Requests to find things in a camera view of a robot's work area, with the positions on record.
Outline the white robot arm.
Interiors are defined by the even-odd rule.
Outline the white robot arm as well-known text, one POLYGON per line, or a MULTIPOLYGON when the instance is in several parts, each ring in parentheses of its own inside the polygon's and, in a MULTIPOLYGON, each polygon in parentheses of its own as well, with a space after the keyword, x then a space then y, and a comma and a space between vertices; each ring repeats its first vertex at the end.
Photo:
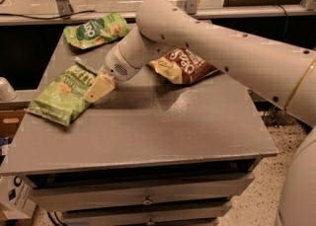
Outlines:
POLYGON ((177 47, 312 127, 286 173, 276 226, 316 226, 315 51, 199 21, 167 0, 145 0, 135 28, 108 52, 85 99, 98 101, 177 47))

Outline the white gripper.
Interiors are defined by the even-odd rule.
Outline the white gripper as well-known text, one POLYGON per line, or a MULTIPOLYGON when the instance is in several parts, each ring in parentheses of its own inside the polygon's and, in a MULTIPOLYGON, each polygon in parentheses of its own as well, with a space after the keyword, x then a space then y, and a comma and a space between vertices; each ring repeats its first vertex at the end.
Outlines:
POLYGON ((125 60, 119 46, 114 46, 106 55, 104 64, 100 68, 102 74, 98 75, 89 87, 84 99, 90 103, 97 102, 115 88, 115 80, 128 81, 139 71, 139 68, 134 68, 125 60))

